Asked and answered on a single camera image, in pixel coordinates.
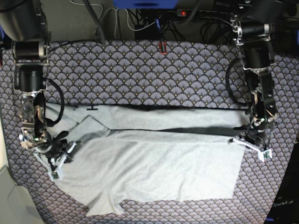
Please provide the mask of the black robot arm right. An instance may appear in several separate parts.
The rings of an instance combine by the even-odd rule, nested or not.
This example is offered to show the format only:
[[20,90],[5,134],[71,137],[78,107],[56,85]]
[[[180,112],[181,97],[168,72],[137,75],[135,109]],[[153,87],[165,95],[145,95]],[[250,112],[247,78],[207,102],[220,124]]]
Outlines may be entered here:
[[[14,89],[21,92],[19,116],[21,119],[20,143],[25,149],[34,149],[54,165],[58,159],[71,162],[66,136],[62,131],[52,137],[49,127],[59,123],[64,112],[61,88],[44,74],[49,65],[50,33],[46,16],[38,0],[2,0],[0,2],[0,26],[12,40],[15,64]],[[52,85],[59,93],[61,104],[56,120],[45,116],[44,91]]]

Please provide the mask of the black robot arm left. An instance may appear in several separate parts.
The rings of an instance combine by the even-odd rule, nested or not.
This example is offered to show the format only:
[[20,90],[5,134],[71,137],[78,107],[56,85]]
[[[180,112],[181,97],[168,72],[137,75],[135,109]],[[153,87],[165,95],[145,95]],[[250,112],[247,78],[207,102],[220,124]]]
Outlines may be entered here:
[[[230,16],[232,30],[236,34],[234,42],[242,56],[235,59],[226,71],[226,89],[234,103],[247,109],[249,124],[240,127],[240,135],[229,142],[261,153],[270,150],[270,141],[265,140],[262,135],[274,128],[278,115],[274,83],[269,71],[270,65],[274,63],[271,25],[282,14],[287,3],[286,0],[254,0],[245,15]],[[237,101],[230,87],[230,70],[237,62],[243,64],[245,82],[251,93],[248,103]]]

